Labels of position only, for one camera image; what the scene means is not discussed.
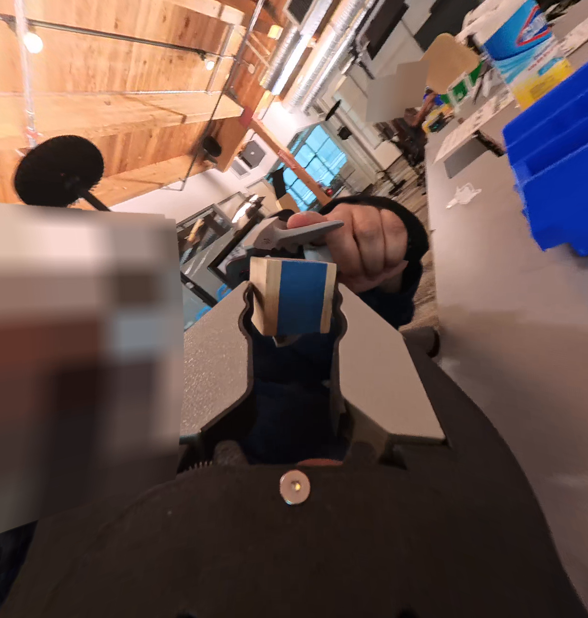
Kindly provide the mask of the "white blue yellow wipes canister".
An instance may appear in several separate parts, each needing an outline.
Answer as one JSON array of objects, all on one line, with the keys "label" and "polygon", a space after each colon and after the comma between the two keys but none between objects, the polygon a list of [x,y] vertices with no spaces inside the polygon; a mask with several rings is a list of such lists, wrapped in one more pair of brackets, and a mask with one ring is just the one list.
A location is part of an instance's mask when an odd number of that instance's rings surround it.
[{"label": "white blue yellow wipes canister", "polygon": [[536,1],[499,1],[481,15],[474,39],[522,111],[574,73]]}]

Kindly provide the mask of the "crumpled white wrapper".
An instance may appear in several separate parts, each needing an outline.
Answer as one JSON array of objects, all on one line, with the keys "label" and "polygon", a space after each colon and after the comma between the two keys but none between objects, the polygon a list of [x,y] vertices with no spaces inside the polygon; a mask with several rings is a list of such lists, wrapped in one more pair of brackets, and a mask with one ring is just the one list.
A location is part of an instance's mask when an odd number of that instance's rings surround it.
[{"label": "crumpled white wrapper", "polygon": [[457,205],[467,205],[482,192],[476,189],[472,183],[468,182],[463,186],[457,187],[454,196],[446,204],[446,209],[451,209]]}]

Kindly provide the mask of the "large paned window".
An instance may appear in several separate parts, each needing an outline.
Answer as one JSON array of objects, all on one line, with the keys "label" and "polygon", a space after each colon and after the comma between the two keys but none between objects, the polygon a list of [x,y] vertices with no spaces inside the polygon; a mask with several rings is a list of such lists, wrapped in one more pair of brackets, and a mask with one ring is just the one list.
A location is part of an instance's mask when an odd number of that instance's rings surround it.
[{"label": "large paned window", "polygon": [[[310,174],[328,197],[336,197],[344,188],[341,170],[348,162],[346,154],[332,140],[321,124],[309,127],[294,136],[289,150],[295,161]],[[283,171],[285,189],[301,210],[316,208],[319,202],[313,192],[281,161],[274,171]]]}]

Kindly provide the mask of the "silver ventilation duct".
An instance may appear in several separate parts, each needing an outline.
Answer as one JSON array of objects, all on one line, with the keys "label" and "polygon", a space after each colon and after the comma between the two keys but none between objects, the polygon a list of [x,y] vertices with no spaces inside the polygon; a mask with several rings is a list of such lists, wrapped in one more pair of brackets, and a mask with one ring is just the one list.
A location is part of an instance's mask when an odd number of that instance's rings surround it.
[{"label": "silver ventilation duct", "polygon": [[289,21],[262,80],[288,110],[308,112],[330,74],[352,48],[374,1],[288,1]]}]

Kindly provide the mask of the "person's left hand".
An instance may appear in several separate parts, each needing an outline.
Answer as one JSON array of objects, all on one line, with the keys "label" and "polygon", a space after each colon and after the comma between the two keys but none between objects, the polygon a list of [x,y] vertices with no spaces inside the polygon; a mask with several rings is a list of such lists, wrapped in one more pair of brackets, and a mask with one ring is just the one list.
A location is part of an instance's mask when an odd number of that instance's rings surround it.
[{"label": "person's left hand", "polygon": [[343,226],[318,243],[327,246],[339,281],[356,294],[376,288],[399,292],[408,264],[408,233],[398,216],[367,204],[341,203],[326,215],[311,211],[294,214],[287,227],[304,228],[330,220],[340,220]]}]

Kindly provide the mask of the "black round ceiling fixture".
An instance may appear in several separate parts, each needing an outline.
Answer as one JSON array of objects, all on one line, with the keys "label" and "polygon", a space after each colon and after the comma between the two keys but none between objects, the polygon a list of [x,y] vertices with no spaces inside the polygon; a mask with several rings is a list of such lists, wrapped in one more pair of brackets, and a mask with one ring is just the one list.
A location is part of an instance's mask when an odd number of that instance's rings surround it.
[{"label": "black round ceiling fixture", "polygon": [[97,211],[110,209],[91,190],[101,181],[105,162],[100,150],[77,135],[52,137],[19,162],[14,189],[28,205],[66,208],[85,200]]}]

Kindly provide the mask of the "blue plastic bin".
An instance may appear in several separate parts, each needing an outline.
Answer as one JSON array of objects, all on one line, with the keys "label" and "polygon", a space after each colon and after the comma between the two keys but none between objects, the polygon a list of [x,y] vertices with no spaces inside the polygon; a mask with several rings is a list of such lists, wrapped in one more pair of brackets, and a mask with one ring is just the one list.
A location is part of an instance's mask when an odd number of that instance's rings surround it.
[{"label": "blue plastic bin", "polygon": [[568,244],[588,257],[588,63],[508,123],[502,135],[539,248]]}]

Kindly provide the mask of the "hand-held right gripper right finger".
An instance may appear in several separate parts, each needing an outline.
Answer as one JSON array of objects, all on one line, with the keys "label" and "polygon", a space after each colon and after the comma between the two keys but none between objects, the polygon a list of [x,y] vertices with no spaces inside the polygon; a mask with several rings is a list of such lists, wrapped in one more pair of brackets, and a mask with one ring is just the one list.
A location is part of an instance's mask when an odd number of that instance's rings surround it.
[{"label": "hand-held right gripper right finger", "polygon": [[345,285],[335,292],[331,372],[335,429],[376,455],[401,445],[441,445],[445,433],[406,342]]}]

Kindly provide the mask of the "blue-striped wooden cube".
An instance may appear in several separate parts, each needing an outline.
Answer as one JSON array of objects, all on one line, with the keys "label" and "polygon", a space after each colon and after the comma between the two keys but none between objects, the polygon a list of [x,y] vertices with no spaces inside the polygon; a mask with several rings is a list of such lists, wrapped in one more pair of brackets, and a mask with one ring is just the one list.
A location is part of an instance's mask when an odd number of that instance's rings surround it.
[{"label": "blue-striped wooden cube", "polygon": [[252,257],[252,323],[263,336],[291,337],[330,331],[336,264]]}]

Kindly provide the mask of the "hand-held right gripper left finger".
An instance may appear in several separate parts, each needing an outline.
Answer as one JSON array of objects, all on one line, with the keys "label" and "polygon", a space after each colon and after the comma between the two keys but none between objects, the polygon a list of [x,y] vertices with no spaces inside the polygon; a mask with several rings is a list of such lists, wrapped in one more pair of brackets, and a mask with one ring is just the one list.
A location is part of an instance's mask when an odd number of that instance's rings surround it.
[{"label": "hand-held right gripper left finger", "polygon": [[252,391],[250,289],[242,282],[184,334],[181,436],[206,433]]}]

